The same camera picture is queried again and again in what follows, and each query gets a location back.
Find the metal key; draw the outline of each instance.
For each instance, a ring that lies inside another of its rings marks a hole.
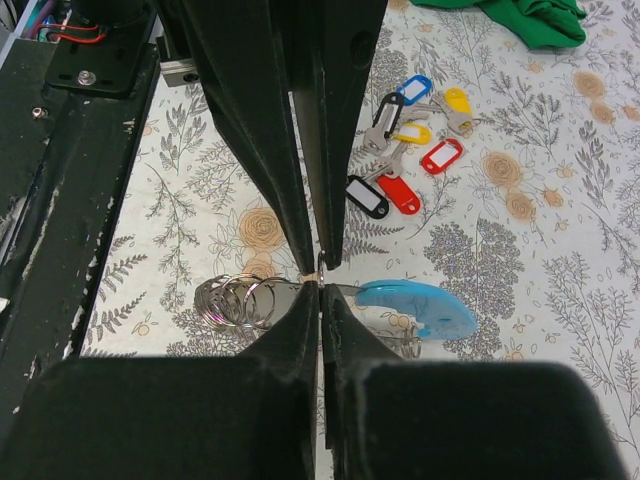
[[[424,103],[416,103],[409,107],[404,107],[398,117],[398,125],[413,121],[427,120],[432,113],[444,113],[437,105],[427,105]]]
[[[378,159],[378,162],[384,162],[390,166],[389,171],[384,172],[383,175],[389,178],[397,178],[402,174],[402,154],[407,148],[409,148],[409,142],[400,142],[391,155],[383,155]]]
[[[378,158],[375,161],[374,169],[367,175],[362,177],[367,183],[371,183],[382,175],[387,175],[390,178],[396,178],[403,172],[401,159],[402,154],[409,146],[409,142],[400,142],[391,155],[386,155]]]
[[[376,178],[386,173],[389,173],[393,170],[393,163],[386,160],[388,157],[380,157],[380,159],[376,160],[373,164],[373,170],[362,177],[366,183],[373,182]]]
[[[464,135],[476,125],[471,115],[451,108],[441,92],[435,93],[431,99],[447,116],[447,127],[458,135]]]
[[[372,153],[374,155],[381,155],[389,146],[389,142],[385,138],[384,134],[387,130],[387,126],[393,118],[395,108],[393,105],[385,105],[385,109],[380,115],[378,123],[373,127],[367,128],[364,132],[363,146],[364,151]]]

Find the screw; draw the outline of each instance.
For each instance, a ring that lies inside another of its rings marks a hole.
[[[80,85],[84,85],[85,87],[93,85],[94,83],[96,83],[96,74],[90,72],[89,70],[82,70],[78,74],[78,83]]]
[[[31,110],[31,117],[34,120],[45,118],[48,114],[49,112],[47,112],[47,109],[42,107],[35,107],[33,110]]]

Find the red wire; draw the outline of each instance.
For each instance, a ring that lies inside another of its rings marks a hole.
[[[78,38],[78,37],[72,37],[71,35],[63,35],[61,33],[52,33],[51,34],[52,37],[54,35],[57,38],[61,38],[63,40],[69,40],[70,42],[79,43],[81,45],[93,45],[95,43],[100,43],[102,40],[107,38],[107,35],[104,34],[104,33],[101,33],[100,35],[98,35],[97,37],[94,37],[94,38]]]
[[[73,25],[62,25],[60,23],[41,23],[36,27],[36,31],[35,31],[36,35],[42,28],[48,28],[48,27],[59,27],[59,28],[64,28],[69,30],[83,30],[83,31],[92,31],[100,28],[99,25],[95,25],[93,27],[74,27]]]

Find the green fabric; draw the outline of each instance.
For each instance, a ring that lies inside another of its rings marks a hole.
[[[494,22],[519,35],[529,48],[577,47],[586,35],[578,20],[587,15],[575,0],[411,0],[438,8],[480,7]]]

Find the table surface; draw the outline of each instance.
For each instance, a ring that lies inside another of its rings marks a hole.
[[[483,119],[446,175],[404,178],[423,201],[382,221],[349,206],[344,264],[329,281],[410,278],[441,285],[480,329],[426,342],[423,358],[556,361],[593,388],[631,476],[640,476],[640,13],[634,2],[582,1],[586,43],[529,51],[479,10],[390,0],[360,128],[380,99],[420,73],[461,87]],[[428,122],[434,138],[445,119]],[[373,157],[357,136],[352,170]],[[229,355],[192,309],[222,273],[297,277],[273,212],[216,133],[199,87],[160,80],[83,355]],[[408,319],[357,310],[389,329]],[[318,422],[322,432],[322,405]],[[319,478],[330,478],[318,442]]]

